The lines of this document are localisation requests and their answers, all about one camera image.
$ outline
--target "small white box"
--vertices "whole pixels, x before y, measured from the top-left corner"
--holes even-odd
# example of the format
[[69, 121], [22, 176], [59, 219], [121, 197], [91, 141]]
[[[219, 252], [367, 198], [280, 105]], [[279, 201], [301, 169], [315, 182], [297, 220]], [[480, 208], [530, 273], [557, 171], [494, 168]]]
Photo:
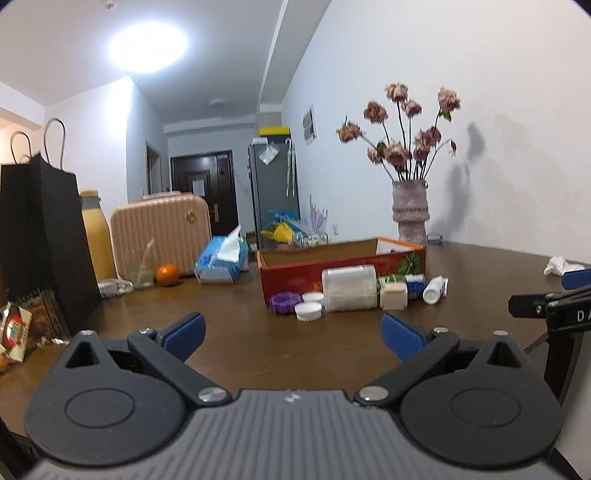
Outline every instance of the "small white box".
[[382, 310], [405, 310], [408, 304], [408, 289], [405, 282], [386, 283], [379, 292]]

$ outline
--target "bag handle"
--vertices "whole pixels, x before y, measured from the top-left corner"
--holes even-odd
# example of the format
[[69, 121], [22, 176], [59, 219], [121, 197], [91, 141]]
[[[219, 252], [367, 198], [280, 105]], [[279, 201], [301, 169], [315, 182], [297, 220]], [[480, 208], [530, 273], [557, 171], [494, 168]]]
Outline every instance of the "bag handle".
[[64, 149], [66, 147], [66, 126], [64, 125], [64, 122], [62, 122], [59, 118], [56, 118], [56, 117], [50, 118], [47, 121], [47, 125], [45, 125], [45, 130], [43, 131], [43, 146], [45, 147], [45, 158], [47, 160], [47, 163], [49, 163], [51, 165], [51, 163], [49, 162], [49, 155], [47, 154], [47, 131], [49, 130], [49, 126], [53, 122], [58, 122], [64, 131], [64, 137], [61, 141], [61, 157], [60, 157], [60, 169], [63, 170], [64, 169]]
[[14, 138], [17, 135], [24, 135], [25, 137], [27, 137], [27, 142], [29, 143], [29, 160], [31, 160], [33, 158], [33, 151], [31, 150], [31, 139], [29, 138], [29, 136], [25, 132], [21, 132], [20, 130], [18, 130], [16, 132], [14, 132], [12, 134], [12, 136], [10, 137], [10, 151], [12, 152], [12, 157], [14, 159], [14, 164], [15, 165], [18, 165], [18, 162], [17, 162], [17, 157], [14, 154], [14, 145], [13, 145], [13, 143], [14, 143]]

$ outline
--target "yellow bottle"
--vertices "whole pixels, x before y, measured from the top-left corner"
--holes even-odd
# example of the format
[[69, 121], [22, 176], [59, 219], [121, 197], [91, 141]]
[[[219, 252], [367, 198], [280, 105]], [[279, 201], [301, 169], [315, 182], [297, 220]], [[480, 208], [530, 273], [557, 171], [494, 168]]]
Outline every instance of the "yellow bottle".
[[111, 233], [105, 215], [100, 209], [98, 190], [80, 192], [80, 203], [96, 281], [117, 278], [111, 247]]

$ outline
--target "beige suitcase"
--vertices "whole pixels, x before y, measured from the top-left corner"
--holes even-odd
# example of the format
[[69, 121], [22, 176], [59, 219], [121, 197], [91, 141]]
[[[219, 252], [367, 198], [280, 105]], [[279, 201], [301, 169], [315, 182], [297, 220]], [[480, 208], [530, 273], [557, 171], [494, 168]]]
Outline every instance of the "beige suitcase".
[[155, 267], [174, 264], [181, 275], [193, 275], [194, 263], [212, 238], [206, 201], [189, 193], [119, 207], [111, 216], [111, 232], [117, 272], [126, 280], [128, 257], [132, 252], [141, 257], [152, 238]]

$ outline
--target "orange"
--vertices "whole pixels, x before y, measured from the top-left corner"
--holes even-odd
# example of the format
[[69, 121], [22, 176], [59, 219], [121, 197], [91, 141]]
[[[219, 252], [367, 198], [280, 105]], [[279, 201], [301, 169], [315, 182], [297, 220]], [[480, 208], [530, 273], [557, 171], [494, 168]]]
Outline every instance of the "orange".
[[164, 287], [172, 287], [178, 283], [178, 268], [173, 264], [163, 265], [156, 272], [156, 281]]

